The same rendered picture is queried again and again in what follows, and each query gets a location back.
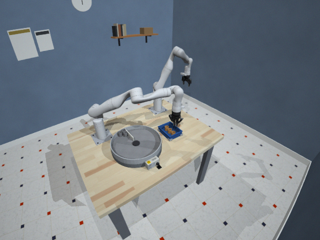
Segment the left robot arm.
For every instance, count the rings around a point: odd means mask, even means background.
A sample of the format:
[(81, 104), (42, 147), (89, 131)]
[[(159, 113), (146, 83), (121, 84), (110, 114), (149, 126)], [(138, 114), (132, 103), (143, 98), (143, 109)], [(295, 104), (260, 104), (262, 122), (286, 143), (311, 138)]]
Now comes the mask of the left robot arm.
[[(181, 58), (184, 63), (189, 64), (189, 65), (185, 65), (184, 67), (184, 73), (180, 73), (183, 76), (189, 76), (191, 73), (191, 65), (193, 62), (192, 58), (189, 58), (188, 56), (186, 56), (185, 52), (183, 49), (181, 49), (178, 46), (175, 46), (164, 66), (164, 68), (162, 69), (161, 75), (160, 75), (160, 79), (159, 81), (155, 82), (153, 84), (153, 92), (158, 90), (158, 89), (162, 89), (164, 87), (164, 84), (166, 82), (166, 80), (168, 79), (170, 73), (173, 70), (173, 60), (174, 57), (178, 57)], [(161, 111), (162, 110), (162, 98), (157, 98), (153, 100), (153, 108), (155, 111)]]

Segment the blue open-top crate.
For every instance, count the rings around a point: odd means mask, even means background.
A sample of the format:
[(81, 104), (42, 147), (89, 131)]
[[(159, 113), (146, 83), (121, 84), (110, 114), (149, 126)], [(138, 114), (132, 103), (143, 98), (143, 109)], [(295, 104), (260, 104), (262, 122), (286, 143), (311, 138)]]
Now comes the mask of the blue open-top crate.
[[(175, 131), (175, 134), (171, 135), (171, 133), (168, 133), (168, 131), (165, 131), (165, 126), (169, 126), (169, 128), (171, 128), (172, 131)], [(162, 125), (159, 125), (158, 129), (159, 129), (159, 132), (162, 133), (167, 139), (168, 138), (175, 139), (175, 138), (179, 137), (183, 132), (181, 129), (176, 127), (176, 125), (174, 126), (171, 121), (164, 123)]]

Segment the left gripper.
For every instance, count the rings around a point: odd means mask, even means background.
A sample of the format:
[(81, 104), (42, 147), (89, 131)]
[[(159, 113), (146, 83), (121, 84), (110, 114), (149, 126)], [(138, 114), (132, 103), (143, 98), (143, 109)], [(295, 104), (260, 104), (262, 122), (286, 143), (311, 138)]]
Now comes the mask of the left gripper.
[(183, 85), (185, 84), (185, 81), (187, 81), (188, 82), (188, 87), (192, 83), (192, 79), (190, 79), (190, 75), (182, 76), (182, 81), (183, 81)]

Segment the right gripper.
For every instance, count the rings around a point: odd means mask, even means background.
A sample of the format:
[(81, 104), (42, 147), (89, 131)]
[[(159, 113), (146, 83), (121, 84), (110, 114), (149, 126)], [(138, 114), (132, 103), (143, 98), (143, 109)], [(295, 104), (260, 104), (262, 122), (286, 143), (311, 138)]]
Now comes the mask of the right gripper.
[[(173, 121), (173, 126), (178, 126), (178, 124), (184, 119), (181, 117), (181, 111), (180, 112), (171, 112), (169, 115), (169, 118), (171, 121)], [(180, 121), (179, 121), (180, 118)], [(175, 122), (176, 121), (176, 122)]]

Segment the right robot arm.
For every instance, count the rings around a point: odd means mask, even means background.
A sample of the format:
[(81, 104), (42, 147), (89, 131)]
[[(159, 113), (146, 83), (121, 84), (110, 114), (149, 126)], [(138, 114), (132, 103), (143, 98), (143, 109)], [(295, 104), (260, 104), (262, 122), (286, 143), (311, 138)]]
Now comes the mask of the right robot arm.
[(135, 87), (118, 96), (108, 99), (101, 105), (94, 104), (88, 110), (88, 115), (93, 118), (92, 122), (97, 138), (99, 140), (103, 140), (107, 137), (103, 121), (103, 114), (120, 108), (127, 98), (130, 97), (133, 104), (140, 104), (159, 98), (170, 97), (171, 94), (175, 94), (175, 97), (172, 100), (172, 111), (175, 113), (179, 113), (181, 111), (181, 108), (184, 109), (185, 106), (181, 105), (184, 91), (178, 85), (157, 89), (147, 97), (143, 96), (143, 91), (140, 87)]

